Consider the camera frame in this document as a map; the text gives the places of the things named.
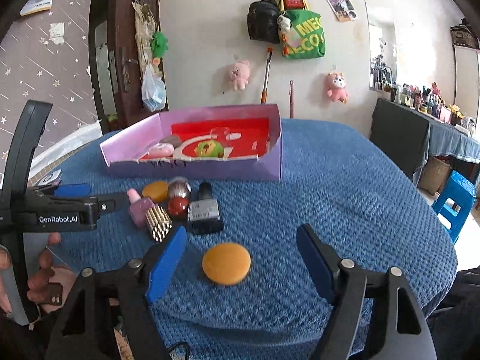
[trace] black bottle cap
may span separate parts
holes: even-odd
[[[203,182],[198,187],[198,200],[213,199],[212,185]]]

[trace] green plush toy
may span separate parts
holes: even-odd
[[[153,64],[158,65],[160,59],[165,54],[165,51],[169,49],[167,42],[169,40],[162,34],[160,31],[157,31],[153,34],[153,38],[150,41],[150,47],[152,48]]]
[[[214,139],[203,140],[195,149],[195,154],[199,157],[223,158],[223,146]]]

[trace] human hand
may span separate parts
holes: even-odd
[[[62,240],[60,233],[51,233],[48,240],[48,245],[58,244]],[[27,297],[32,302],[42,303],[48,298],[47,284],[61,283],[63,286],[63,301],[66,300],[71,287],[74,285],[76,275],[70,271],[66,266],[53,267],[53,255],[45,249],[38,257],[38,264],[40,270],[28,279],[27,285],[29,291]],[[0,250],[0,270],[8,269],[11,265],[10,256],[4,250]],[[45,312],[51,312],[58,309],[60,306],[42,305]],[[2,278],[0,278],[0,308],[6,313],[11,312],[10,302],[8,300],[5,288],[3,287]]]

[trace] purple box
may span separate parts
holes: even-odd
[[[171,134],[173,124],[250,118],[269,120],[269,150],[261,157],[220,159],[184,156],[177,160],[138,160],[160,139]],[[282,173],[280,112],[276,104],[223,105],[160,112],[105,140],[100,149],[107,171],[112,176],[279,181]]]

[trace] makeup sponge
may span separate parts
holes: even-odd
[[[166,181],[155,181],[144,186],[142,195],[144,198],[150,198],[155,203],[161,203],[167,198],[169,185]]]
[[[205,275],[213,282],[224,286],[241,282],[247,276],[250,264],[248,250],[233,242],[213,246],[202,259]]]

